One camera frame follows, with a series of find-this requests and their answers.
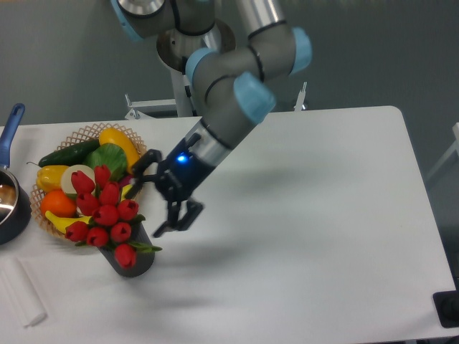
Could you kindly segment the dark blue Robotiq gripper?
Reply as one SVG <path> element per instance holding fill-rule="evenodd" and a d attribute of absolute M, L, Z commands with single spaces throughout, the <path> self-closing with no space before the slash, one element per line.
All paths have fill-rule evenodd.
<path fill-rule="evenodd" d="M 147 168 L 153 163 L 159 163 L 156 174 L 146 175 Z M 159 238 L 166 232 L 186 231 L 204 210 L 203 203 L 189 197 L 214 169 L 192 153 L 183 138 L 165 160 L 162 160 L 161 151 L 150 149 L 132 165 L 131 189 L 125 198 L 134 199 L 144 183 L 155 182 L 157 191 L 169 202 L 166 220 L 152 236 Z M 181 201 L 185 200 L 186 212 L 179 217 Z"/>

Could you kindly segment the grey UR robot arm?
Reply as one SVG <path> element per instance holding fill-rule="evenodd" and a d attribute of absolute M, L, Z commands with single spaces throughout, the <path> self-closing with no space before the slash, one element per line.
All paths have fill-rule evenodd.
<path fill-rule="evenodd" d="M 164 63 L 189 81 L 200 117 L 163 157 L 149 150 L 133 167 L 138 192 L 154 183 L 167 203 L 167 218 L 155 231 L 185 231 L 203 210 L 194 190 L 275 107 L 266 82 L 304 70 L 311 41 L 291 27 L 279 1 L 238 1 L 247 32 L 245 47 L 226 50 L 213 1 L 113 1 L 125 33 L 134 40 L 168 37 Z"/>

